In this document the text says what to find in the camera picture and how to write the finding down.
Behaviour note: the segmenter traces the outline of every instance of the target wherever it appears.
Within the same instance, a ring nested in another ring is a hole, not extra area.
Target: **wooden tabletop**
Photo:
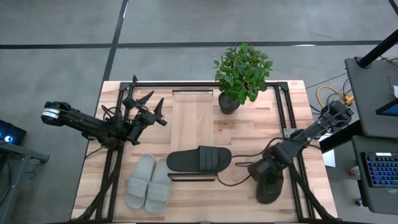
[[[297,126],[306,128],[313,123],[313,118],[304,82],[301,80],[287,82]],[[104,82],[99,98],[97,118],[102,119],[103,116],[101,105],[108,108],[116,105],[119,84],[120,82]],[[172,93],[173,90],[187,89],[210,90],[212,93],[208,93],[211,94],[210,96],[184,96]],[[255,102],[247,101],[231,115],[225,115],[220,111],[218,106],[220,91],[214,87],[135,87],[133,97],[141,98],[152,90],[155,90],[155,93],[147,102],[147,107],[153,110],[157,102],[164,97],[162,112],[168,124],[164,127],[159,124],[149,126],[139,138],[140,145],[133,146],[128,142],[125,144],[114,222],[290,222],[297,220],[288,169],[284,170],[285,180],[280,197],[269,205],[256,201],[256,182],[250,178],[236,187],[224,186],[217,180],[214,182],[172,182],[170,201],[162,213],[154,215],[146,212],[145,208],[139,210],[129,208],[124,199],[127,180],[134,172],[134,167],[143,153],[151,153],[156,160],[159,160],[175,150],[194,149],[197,144],[214,144],[227,147],[233,155],[255,154],[261,151],[272,138],[282,137],[275,91],[272,88],[259,93]],[[289,124],[285,98],[283,92],[281,93],[285,118]],[[194,111],[194,115],[187,113],[188,110]],[[135,113],[136,111],[132,110],[130,118],[133,118]],[[189,132],[193,134],[189,135],[188,141],[188,138],[181,137]],[[87,153],[99,147],[98,142],[92,141],[88,145]],[[106,150],[103,149],[86,159],[72,218],[81,215],[98,193],[105,157]],[[336,208],[321,152],[309,147],[304,150],[303,157],[311,191],[326,210],[336,217]],[[244,179],[248,175],[247,169],[236,167],[234,163],[256,160],[258,157],[234,159],[226,170],[219,173],[220,179],[229,184]],[[307,208],[301,190],[300,198],[307,217]],[[108,211],[108,202],[109,195],[105,200],[104,211]]]

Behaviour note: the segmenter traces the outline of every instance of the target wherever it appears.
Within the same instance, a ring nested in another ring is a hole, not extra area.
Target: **gray floor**
[[[0,0],[0,44],[111,43],[121,3]],[[387,0],[130,0],[119,42],[382,40],[397,21]],[[271,80],[299,79],[311,86],[345,73],[345,58],[373,47],[260,49],[274,61]],[[212,61],[222,52],[219,47],[118,49],[109,79],[130,80],[135,74],[140,80],[212,80]],[[0,50],[0,119],[28,131],[26,146],[51,154],[36,179],[26,180],[14,223],[69,219],[87,142],[70,128],[42,124],[40,115],[44,103],[53,100],[94,114],[108,54],[109,49]],[[394,47],[384,56],[396,55]],[[346,79],[321,85],[339,90]],[[307,90],[317,108],[315,92],[321,85]],[[323,102],[330,93],[322,90]],[[340,218],[394,223],[395,216],[375,215],[353,203],[358,186],[340,178],[344,169],[328,172]]]

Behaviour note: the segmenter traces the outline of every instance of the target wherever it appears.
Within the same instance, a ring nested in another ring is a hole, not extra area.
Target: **gray slide sandal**
[[[154,165],[155,157],[151,154],[143,154],[139,158],[127,184],[126,202],[131,208],[139,209],[144,205]]]
[[[170,186],[172,184],[172,181],[167,176],[169,171],[166,158],[159,159],[148,186],[148,195],[145,202],[145,209],[149,213],[160,213],[169,202]]]

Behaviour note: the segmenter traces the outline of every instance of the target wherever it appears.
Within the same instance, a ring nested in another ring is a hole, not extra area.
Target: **blue light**
[[[11,137],[11,136],[6,136],[6,137],[4,138],[4,140],[5,140],[6,142],[12,142],[12,137]]]

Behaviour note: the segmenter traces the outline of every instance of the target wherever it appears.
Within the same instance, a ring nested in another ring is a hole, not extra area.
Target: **potted plant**
[[[214,68],[218,69],[215,78],[221,84],[222,91],[218,103],[224,114],[231,114],[244,105],[246,97],[254,102],[259,91],[267,90],[264,80],[272,71],[272,61],[267,60],[268,55],[246,43],[239,49],[231,47],[227,50],[220,62],[214,61]]]

